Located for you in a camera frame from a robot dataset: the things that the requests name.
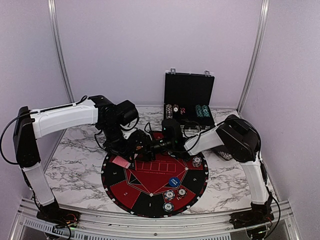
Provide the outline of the red playing card deck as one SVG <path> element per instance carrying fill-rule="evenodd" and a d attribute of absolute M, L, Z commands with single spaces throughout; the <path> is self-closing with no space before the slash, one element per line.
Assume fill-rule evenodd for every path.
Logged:
<path fill-rule="evenodd" d="M 116 156 L 111 162 L 125 169 L 128 169 L 131 165 L 129 161 L 122 158 L 121 156 Z"/>

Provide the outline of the white chip stack seat eight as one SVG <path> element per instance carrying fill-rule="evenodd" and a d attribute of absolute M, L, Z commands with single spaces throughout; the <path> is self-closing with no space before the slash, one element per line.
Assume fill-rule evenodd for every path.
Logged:
<path fill-rule="evenodd" d="M 198 156 L 192 159 L 192 166 L 194 168 L 199 168 L 202 165 L 202 159 Z"/>

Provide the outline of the white chip stack seat ten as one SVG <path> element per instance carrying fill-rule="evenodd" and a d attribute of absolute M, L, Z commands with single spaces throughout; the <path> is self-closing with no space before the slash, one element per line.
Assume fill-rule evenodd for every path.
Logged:
<path fill-rule="evenodd" d="M 175 198 L 175 193 L 173 190 L 168 190 L 163 194 L 163 196 L 166 201 L 171 201 Z"/>

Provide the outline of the red chip stack seat ten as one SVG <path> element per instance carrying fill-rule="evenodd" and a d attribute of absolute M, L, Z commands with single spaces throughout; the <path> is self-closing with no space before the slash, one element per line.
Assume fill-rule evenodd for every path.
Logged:
<path fill-rule="evenodd" d="M 184 197 L 186 197 L 187 195 L 187 191 L 184 188 L 179 188 L 177 191 L 177 198 L 178 199 L 182 199 Z"/>

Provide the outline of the blue chip stack seat one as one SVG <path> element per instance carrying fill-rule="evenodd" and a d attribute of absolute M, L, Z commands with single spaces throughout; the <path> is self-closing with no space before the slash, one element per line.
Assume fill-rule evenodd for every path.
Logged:
<path fill-rule="evenodd" d="M 174 210 L 174 205 L 171 202 L 165 202 L 162 208 L 165 212 L 170 213 Z"/>

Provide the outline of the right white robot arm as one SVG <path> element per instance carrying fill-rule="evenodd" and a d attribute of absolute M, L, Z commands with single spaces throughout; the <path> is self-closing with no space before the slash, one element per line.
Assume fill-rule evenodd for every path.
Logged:
<path fill-rule="evenodd" d="M 155 154 L 166 150 L 183 156 L 195 156 L 200 152 L 224 147 L 231 157 L 240 163 L 251 193 L 251 207 L 247 219 L 258 224 L 267 216 L 273 196 L 268 188 L 268 173 L 261 157 L 261 138 L 257 130 L 246 120 L 234 114 L 218 123 L 216 127 L 184 136 L 180 124 L 173 118 L 161 123 L 161 139 L 146 134 L 141 152 L 153 159 Z"/>

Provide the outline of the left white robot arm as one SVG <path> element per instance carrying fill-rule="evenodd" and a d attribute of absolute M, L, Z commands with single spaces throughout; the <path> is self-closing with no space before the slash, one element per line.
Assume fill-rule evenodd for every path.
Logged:
<path fill-rule="evenodd" d="M 104 133 L 103 145 L 107 153 L 132 162 L 137 155 L 137 146 L 144 146 L 150 139 L 136 127 L 125 128 L 137 120 L 139 113 L 131 101 L 114 104 L 102 95 L 46 109 L 22 107 L 19 110 L 13 135 L 16 161 L 51 222 L 60 222 L 64 215 L 45 177 L 37 140 L 72 127 L 94 125 Z"/>

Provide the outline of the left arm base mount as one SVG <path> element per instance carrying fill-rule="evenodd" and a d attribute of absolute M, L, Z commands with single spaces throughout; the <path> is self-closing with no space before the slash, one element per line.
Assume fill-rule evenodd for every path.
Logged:
<path fill-rule="evenodd" d="M 80 213 L 75 210 L 61 208 L 56 200 L 48 205 L 38 204 L 38 212 L 36 217 L 38 219 L 56 223 L 61 226 L 67 224 L 68 226 L 77 226 Z"/>

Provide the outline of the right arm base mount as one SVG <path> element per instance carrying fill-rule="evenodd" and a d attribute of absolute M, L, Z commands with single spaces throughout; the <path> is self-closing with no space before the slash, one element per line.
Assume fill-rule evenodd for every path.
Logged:
<path fill-rule="evenodd" d="M 250 210 L 232 213 L 229 222 L 233 225 L 234 229 L 240 229 L 268 223 L 274 219 L 271 205 L 266 202 L 263 205 L 251 203 Z"/>

